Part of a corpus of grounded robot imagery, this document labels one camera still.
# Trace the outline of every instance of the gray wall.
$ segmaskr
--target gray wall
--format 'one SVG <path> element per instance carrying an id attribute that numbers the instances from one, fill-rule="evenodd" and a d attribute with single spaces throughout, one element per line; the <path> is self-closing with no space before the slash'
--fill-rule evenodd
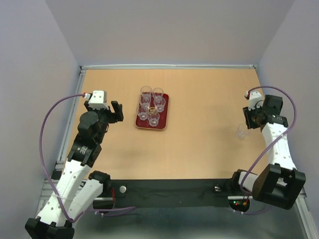
<path id="1" fill-rule="evenodd" d="M 260 61 L 261 84 L 285 89 L 298 109 L 296 127 L 289 136 L 293 159 L 306 173 L 307 202 L 319 229 L 319 1 L 295 0 Z M 292 119 L 284 101 L 283 115 Z"/>
<path id="2" fill-rule="evenodd" d="M 47 110 L 74 92 L 78 64 L 44 0 L 0 0 L 0 238 L 26 239 L 44 174 L 38 136 Z M 70 104 L 44 134 L 52 169 Z"/>
<path id="3" fill-rule="evenodd" d="M 80 65 L 256 64 L 294 0 L 46 0 Z"/>

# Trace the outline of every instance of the glass on table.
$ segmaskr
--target glass on table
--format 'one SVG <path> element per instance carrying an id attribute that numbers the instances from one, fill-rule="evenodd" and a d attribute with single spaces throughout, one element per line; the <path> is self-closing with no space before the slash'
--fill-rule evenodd
<path id="1" fill-rule="evenodd" d="M 144 99 L 146 99 L 146 100 L 150 100 L 151 101 L 151 98 L 152 98 L 152 89 L 151 89 L 151 87 L 149 87 L 149 86 L 143 86 L 142 88 L 141 88 L 141 95 L 142 95 L 142 97 L 144 98 Z"/>
<path id="2" fill-rule="evenodd" d="M 138 106 L 136 108 L 136 113 L 138 114 L 140 120 L 147 120 L 148 119 L 148 110 L 144 109 L 142 106 Z"/>
<path id="3" fill-rule="evenodd" d="M 155 106 L 157 112 L 163 112 L 165 104 L 166 104 L 166 100 L 164 98 L 161 98 L 159 101 L 156 101 L 154 99 L 154 106 Z"/>
<path id="4" fill-rule="evenodd" d="M 164 95 L 164 91 L 162 88 L 155 88 L 153 89 L 152 91 L 152 95 L 153 95 L 153 98 L 154 98 L 154 102 L 159 102 L 163 95 Z"/>
<path id="5" fill-rule="evenodd" d="M 148 115 L 149 124 L 152 127 L 156 127 L 159 124 L 160 115 L 158 112 L 154 112 Z"/>
<path id="6" fill-rule="evenodd" d="M 140 105 L 143 107 L 143 109 L 147 110 L 150 107 L 151 104 L 151 98 L 140 96 Z"/>

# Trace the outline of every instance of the wooden table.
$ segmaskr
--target wooden table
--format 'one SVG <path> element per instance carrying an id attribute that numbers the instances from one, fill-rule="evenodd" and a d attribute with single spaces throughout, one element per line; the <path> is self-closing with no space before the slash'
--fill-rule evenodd
<path id="1" fill-rule="evenodd" d="M 167 126 L 163 131 L 135 126 L 142 86 L 160 87 L 169 95 Z M 107 91 L 107 100 L 123 104 L 124 121 L 111 124 L 102 152 L 92 170 L 112 179 L 229 178 L 248 169 L 265 148 L 259 129 L 240 140 L 244 123 L 244 94 L 259 81 L 254 69 L 119 69 L 87 70 L 82 92 Z M 79 101 L 71 148 L 79 117 Z M 267 165 L 264 157 L 253 170 Z"/>

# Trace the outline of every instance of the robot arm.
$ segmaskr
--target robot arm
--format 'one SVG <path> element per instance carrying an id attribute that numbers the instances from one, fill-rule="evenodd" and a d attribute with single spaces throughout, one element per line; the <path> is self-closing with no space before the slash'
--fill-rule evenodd
<path id="1" fill-rule="evenodd" d="M 243 109 L 247 127 L 260 128 L 266 146 L 279 136 L 281 138 L 267 152 L 266 169 L 259 176 L 250 173 L 243 186 L 252 192 L 257 201 L 290 209 L 304 186 L 306 176 L 297 171 L 290 155 L 287 136 L 283 135 L 288 127 L 287 119 L 280 116 L 283 100 L 281 97 L 266 95 L 263 101 L 259 92 L 252 92 L 249 102 L 249 107 Z M 238 183 L 241 184 L 246 172 L 239 170 L 238 173 Z"/>
<path id="2" fill-rule="evenodd" d="M 110 176 L 95 171 L 90 174 L 89 180 L 76 195 L 82 180 L 102 150 L 100 144 L 109 124 L 124 119 L 122 105 L 115 101 L 111 102 L 115 112 L 111 112 L 106 104 L 106 92 L 94 91 L 93 94 L 85 94 L 85 98 L 88 99 L 84 103 L 87 112 L 80 117 L 78 134 L 57 184 L 59 195 L 53 192 L 36 218 L 30 218 L 25 225 L 32 239 L 73 238 L 78 215 L 85 211 L 103 191 L 107 192 L 111 188 Z M 68 216 L 75 221 L 73 224 L 62 212 L 58 198 L 61 199 Z"/>

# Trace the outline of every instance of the empty glass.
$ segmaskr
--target empty glass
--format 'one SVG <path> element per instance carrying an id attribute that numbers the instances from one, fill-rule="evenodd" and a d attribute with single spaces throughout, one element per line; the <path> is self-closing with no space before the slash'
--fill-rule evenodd
<path id="1" fill-rule="evenodd" d="M 246 124 L 241 123 L 238 125 L 237 131 L 236 131 L 236 137 L 237 138 L 245 138 L 247 135 L 249 135 L 248 128 Z"/>
<path id="2" fill-rule="evenodd" d="M 166 104 L 166 100 L 164 98 L 161 98 L 159 101 L 156 101 L 154 99 L 154 106 L 157 112 L 163 112 L 165 104 Z"/>
<path id="3" fill-rule="evenodd" d="M 160 115 L 158 112 L 148 114 L 149 124 L 152 127 L 156 127 L 159 124 Z"/>
<path id="4" fill-rule="evenodd" d="M 163 97 L 164 91 L 162 88 L 155 88 L 152 91 L 152 95 L 154 97 L 154 102 L 159 102 Z"/>
<path id="5" fill-rule="evenodd" d="M 143 107 L 143 109 L 147 110 L 150 107 L 151 104 L 151 98 L 144 98 L 143 96 L 140 96 L 140 105 Z"/>
<path id="6" fill-rule="evenodd" d="M 146 100 L 150 100 L 151 101 L 151 97 L 152 97 L 152 89 L 149 86 L 143 86 L 141 88 L 141 95 L 144 99 Z"/>
<path id="7" fill-rule="evenodd" d="M 148 110 L 144 109 L 142 106 L 136 108 L 136 113 L 138 113 L 140 120 L 147 120 Z"/>

